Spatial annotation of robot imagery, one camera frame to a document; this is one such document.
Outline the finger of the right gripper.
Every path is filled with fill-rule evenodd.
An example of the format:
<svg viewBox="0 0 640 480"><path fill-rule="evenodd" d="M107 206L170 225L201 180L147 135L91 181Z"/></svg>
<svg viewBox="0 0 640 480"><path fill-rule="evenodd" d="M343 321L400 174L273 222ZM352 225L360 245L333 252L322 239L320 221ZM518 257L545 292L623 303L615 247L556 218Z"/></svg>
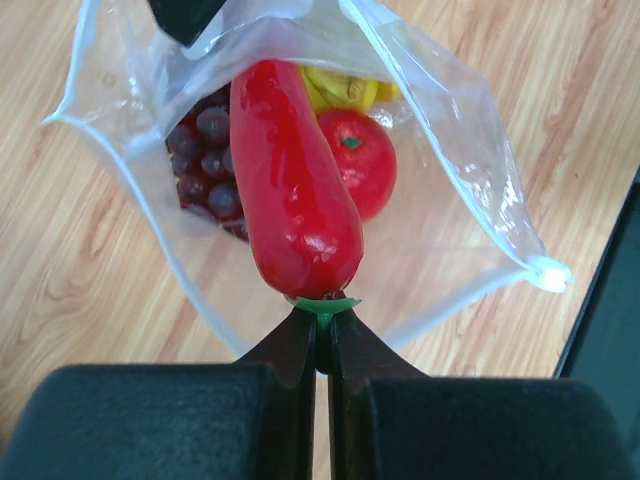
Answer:
<svg viewBox="0 0 640 480"><path fill-rule="evenodd" d="M183 47L191 47L226 0L148 0L157 26Z"/></svg>

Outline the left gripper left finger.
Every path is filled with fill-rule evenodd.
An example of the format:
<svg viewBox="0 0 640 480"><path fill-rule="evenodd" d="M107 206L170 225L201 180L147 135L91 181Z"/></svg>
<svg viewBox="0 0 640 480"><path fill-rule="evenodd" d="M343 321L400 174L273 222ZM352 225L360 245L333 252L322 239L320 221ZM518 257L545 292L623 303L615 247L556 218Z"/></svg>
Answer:
<svg viewBox="0 0 640 480"><path fill-rule="evenodd" d="M315 318L293 310L228 364L51 372L1 454L5 479L307 479Z"/></svg>

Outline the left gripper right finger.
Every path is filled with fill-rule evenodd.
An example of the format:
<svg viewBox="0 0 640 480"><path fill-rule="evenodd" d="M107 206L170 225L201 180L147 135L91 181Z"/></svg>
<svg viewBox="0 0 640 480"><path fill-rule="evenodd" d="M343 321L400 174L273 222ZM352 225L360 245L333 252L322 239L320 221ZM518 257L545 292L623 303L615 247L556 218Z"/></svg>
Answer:
<svg viewBox="0 0 640 480"><path fill-rule="evenodd" d="M432 377L354 313L327 326L336 479L633 479L609 409L573 380Z"/></svg>

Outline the clear zip top bag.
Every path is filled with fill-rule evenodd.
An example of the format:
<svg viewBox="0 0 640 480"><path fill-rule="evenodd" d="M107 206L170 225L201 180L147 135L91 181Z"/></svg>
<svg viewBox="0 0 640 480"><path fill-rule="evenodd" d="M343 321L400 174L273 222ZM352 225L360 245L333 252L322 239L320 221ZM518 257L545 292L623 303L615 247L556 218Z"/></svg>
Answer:
<svg viewBox="0 0 640 480"><path fill-rule="evenodd" d="M191 47L157 26L147 1L86 1L53 119L93 142L146 216L189 301L244 353L288 313L248 245L180 207L165 139L202 97L276 57L395 81L372 108L398 177L364 225L348 287L359 316L404 346L503 286L561 293L570 270L547 256L526 210L504 124L485 79L374 1L228 1Z"/></svg>

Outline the fake red chili pepper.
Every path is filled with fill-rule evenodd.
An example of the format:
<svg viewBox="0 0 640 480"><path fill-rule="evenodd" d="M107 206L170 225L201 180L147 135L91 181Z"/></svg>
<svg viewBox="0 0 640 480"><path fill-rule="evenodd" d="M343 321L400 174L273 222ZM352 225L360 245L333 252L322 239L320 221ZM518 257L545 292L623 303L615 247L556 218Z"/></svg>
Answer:
<svg viewBox="0 0 640 480"><path fill-rule="evenodd" d="M292 300L340 294L364 254L362 224L296 65L262 60L232 81L230 147L263 280Z"/></svg>

